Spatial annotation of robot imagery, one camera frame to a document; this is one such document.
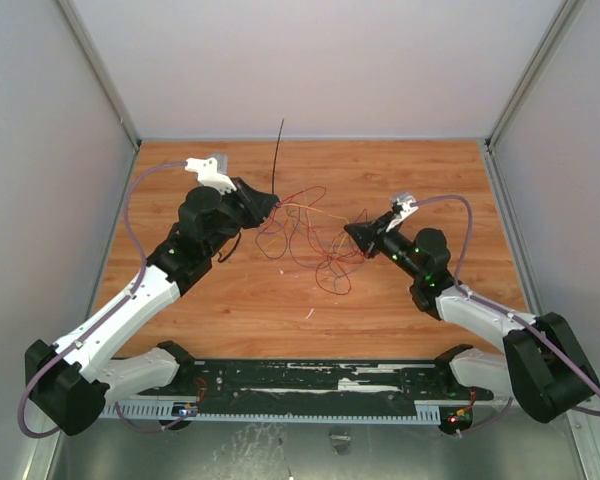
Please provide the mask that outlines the black zip tie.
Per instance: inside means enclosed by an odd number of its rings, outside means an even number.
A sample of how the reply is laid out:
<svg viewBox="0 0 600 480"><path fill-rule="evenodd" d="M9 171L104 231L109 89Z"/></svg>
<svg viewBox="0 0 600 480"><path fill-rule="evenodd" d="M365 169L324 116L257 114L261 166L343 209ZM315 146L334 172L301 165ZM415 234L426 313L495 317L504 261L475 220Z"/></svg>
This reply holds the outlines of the black zip tie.
<svg viewBox="0 0 600 480"><path fill-rule="evenodd" d="M275 192L276 192L277 162L278 162L278 156L279 156L279 151L280 151L280 145L281 145L284 125L285 125L285 118L283 117L283 118L281 118L279 128L278 128L275 149L274 149L274 155L273 155L273 160L272 160L272 166L271 166L270 193L272 195L275 195Z"/></svg>

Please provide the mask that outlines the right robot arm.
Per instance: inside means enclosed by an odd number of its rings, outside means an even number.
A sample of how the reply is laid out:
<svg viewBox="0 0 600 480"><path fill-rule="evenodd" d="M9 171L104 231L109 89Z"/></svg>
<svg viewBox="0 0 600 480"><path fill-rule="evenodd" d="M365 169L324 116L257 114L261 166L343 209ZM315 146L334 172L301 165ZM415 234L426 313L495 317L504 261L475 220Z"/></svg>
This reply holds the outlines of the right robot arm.
<svg viewBox="0 0 600 480"><path fill-rule="evenodd" d="M463 347L433 374L436 391L456 398L479 387L515 400L534 420L548 423L591 398L600 382L566 319L512 311L456 283L444 233L420 230L414 239L399 231L391 214L345 227L367 258L382 254L413 280L416 307L460 326L498 349L486 354Z"/></svg>

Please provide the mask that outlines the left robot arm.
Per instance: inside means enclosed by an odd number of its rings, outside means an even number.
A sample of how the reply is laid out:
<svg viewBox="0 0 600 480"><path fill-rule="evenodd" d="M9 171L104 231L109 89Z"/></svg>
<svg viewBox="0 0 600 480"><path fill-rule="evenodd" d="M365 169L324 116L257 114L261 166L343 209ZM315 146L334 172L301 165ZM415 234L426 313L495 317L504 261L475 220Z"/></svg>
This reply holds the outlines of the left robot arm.
<svg viewBox="0 0 600 480"><path fill-rule="evenodd" d="M167 238L141 263L130 283L72 332L25 352L26 390L55 428L68 436L89 428L104 409L132 395L166 387L188 392L195 381L193 357L172 341L124 360L118 350L152 317L184 296L212 268L232 238L263 224L277 195L236 178L230 190L192 189Z"/></svg>

